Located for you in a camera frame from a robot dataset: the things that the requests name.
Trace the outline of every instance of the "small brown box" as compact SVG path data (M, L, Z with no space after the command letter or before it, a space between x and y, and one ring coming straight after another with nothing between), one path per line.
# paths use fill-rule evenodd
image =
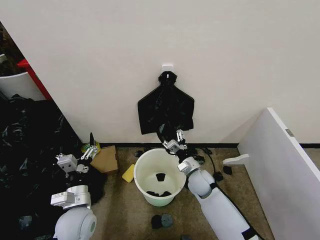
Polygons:
M90 163L100 173L115 174L118 171L118 160L115 146L102 148Z

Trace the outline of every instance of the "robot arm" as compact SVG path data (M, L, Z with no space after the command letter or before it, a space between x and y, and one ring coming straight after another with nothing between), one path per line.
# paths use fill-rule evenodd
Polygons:
M187 153L181 130L177 131L177 141L164 141L163 145L170 154L179 157L178 169L188 177L188 188L199 201L205 218L219 240L262 239L219 188L213 176L201 170L199 163Z
M97 218L91 210L91 197L85 185L88 164L97 154L98 148L92 133L90 147L80 159L72 154L56 156L57 165L65 172L68 188L51 196L51 205L68 210L55 225L53 239L89 240L96 229Z

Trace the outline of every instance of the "yellow sponge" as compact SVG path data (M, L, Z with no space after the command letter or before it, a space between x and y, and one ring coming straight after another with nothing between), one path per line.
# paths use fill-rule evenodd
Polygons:
M131 164L131 166L127 169L127 171L124 172L122 175L122 178L126 180L128 183L131 183L131 181L134 179L134 169L135 165Z

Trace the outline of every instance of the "plastic bucket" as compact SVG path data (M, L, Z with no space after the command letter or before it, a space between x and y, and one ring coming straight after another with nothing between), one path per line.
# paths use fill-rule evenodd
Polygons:
M169 204L181 191L186 182L186 175L177 168L178 157L170 155L164 148L145 152L134 166L134 181L145 200L153 206ZM148 191L159 194L154 196ZM161 196L164 192L171 195Z

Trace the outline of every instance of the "wire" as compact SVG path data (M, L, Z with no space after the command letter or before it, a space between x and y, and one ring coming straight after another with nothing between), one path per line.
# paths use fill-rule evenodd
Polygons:
M210 154L209 154L209 153L207 153L207 151L206 151L204 148L197 147L197 149L201 149L205 154L207 154L207 155L208 155L208 157L209 157L209 158L210 158L210 160L211 160L212 166L213 166L213 173L215 174L215 173L217 172L217 171L216 171L216 166L215 166L215 163L214 163L214 161L213 161L212 157L210 156Z

